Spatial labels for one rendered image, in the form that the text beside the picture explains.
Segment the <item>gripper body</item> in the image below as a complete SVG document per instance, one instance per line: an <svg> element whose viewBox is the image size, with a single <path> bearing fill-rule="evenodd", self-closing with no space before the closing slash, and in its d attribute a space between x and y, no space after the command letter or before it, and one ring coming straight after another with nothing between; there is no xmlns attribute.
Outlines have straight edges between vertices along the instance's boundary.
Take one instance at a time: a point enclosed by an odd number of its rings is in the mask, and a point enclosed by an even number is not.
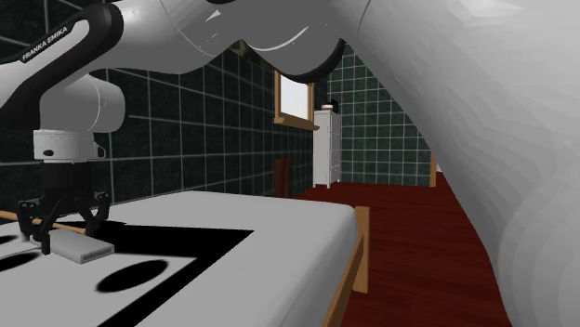
<svg viewBox="0 0 580 327"><path fill-rule="evenodd" d="M40 204L47 211L57 202L62 213L76 213L77 204L86 208L95 204L90 163L41 163L40 177Z"/></svg>

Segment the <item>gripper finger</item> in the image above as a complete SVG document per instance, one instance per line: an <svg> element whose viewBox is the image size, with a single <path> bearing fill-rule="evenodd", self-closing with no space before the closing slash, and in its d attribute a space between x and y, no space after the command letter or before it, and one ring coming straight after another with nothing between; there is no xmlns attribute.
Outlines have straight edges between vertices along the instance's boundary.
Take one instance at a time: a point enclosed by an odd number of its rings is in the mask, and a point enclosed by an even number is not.
<svg viewBox="0 0 580 327"><path fill-rule="evenodd" d="M79 214L86 223L85 235L92 237L100 224L108 219L111 195L108 191L94 192L92 197L79 198Z"/></svg>
<svg viewBox="0 0 580 327"><path fill-rule="evenodd" d="M17 218L20 231L25 238L33 237L41 243L43 255L51 253L49 231L59 218L61 202L59 196L48 195L19 202Z"/></svg>

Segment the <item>thin wooden stick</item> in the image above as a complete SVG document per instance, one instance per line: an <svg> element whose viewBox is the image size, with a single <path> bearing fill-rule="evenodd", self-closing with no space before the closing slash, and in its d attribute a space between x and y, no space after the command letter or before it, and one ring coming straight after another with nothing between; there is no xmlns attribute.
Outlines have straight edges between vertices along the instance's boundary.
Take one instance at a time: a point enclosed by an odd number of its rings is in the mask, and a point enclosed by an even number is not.
<svg viewBox="0 0 580 327"><path fill-rule="evenodd" d="M12 220L12 221L17 221L18 220L18 216L15 213L8 212L8 211L3 211L3 210L0 210L0 218L7 219L7 220ZM40 226L42 224L42 220L40 218L34 218L32 220L32 222L35 225L37 225L37 226ZM81 229L81 228L77 228L77 227L72 227L72 226L68 226L68 225L63 225L63 224L60 224L60 223L54 223L52 225L52 227L55 228L55 229L66 229L66 230L69 230L69 231L74 231L74 232L77 232L77 233L83 234L83 235L86 234L86 230L85 229Z"/></svg>

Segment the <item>grey flat box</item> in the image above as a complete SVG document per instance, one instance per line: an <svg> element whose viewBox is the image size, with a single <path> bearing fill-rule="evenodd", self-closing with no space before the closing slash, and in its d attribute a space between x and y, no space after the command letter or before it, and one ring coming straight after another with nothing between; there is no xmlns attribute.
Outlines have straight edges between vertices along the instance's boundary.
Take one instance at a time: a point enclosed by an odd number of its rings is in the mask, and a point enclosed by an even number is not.
<svg viewBox="0 0 580 327"><path fill-rule="evenodd" d="M114 253L114 245L67 229L49 232L50 249L77 264L84 264Z"/></svg>

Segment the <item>dark brown chair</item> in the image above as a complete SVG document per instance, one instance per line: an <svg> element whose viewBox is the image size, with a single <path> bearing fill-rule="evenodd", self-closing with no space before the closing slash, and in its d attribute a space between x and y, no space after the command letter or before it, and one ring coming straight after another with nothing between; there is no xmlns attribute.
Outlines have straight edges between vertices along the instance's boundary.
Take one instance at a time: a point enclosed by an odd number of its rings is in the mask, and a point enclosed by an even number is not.
<svg viewBox="0 0 580 327"><path fill-rule="evenodd" d="M274 161L274 193L278 198L291 197L293 161L293 157Z"/></svg>

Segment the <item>wooden framed window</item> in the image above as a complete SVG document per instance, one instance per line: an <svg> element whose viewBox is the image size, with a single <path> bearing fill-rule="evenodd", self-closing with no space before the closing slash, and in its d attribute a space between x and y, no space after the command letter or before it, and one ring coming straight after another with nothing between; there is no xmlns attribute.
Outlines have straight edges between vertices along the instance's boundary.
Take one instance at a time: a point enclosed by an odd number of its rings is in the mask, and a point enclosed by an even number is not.
<svg viewBox="0 0 580 327"><path fill-rule="evenodd" d="M314 84L294 82L274 71L274 123L314 131Z"/></svg>

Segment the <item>white chest of drawers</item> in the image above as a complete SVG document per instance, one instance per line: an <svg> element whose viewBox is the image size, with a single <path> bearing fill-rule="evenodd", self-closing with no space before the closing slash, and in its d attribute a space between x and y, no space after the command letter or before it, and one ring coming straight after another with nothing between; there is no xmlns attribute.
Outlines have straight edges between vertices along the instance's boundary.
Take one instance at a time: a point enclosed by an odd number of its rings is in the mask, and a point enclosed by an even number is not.
<svg viewBox="0 0 580 327"><path fill-rule="evenodd" d="M341 175L341 115L338 102L331 99L314 113L313 132L313 186L328 189L340 181Z"/></svg>

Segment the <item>grey bed with wooden frame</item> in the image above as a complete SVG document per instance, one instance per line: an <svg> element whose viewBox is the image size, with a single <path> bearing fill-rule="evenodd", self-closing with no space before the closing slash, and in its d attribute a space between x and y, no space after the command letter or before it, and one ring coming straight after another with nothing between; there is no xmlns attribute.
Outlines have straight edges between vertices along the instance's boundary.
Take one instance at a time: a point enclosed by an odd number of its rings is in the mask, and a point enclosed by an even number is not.
<svg viewBox="0 0 580 327"><path fill-rule="evenodd" d="M85 264L0 226L0 327L339 327L364 235L344 204L185 191L115 205Z"/></svg>

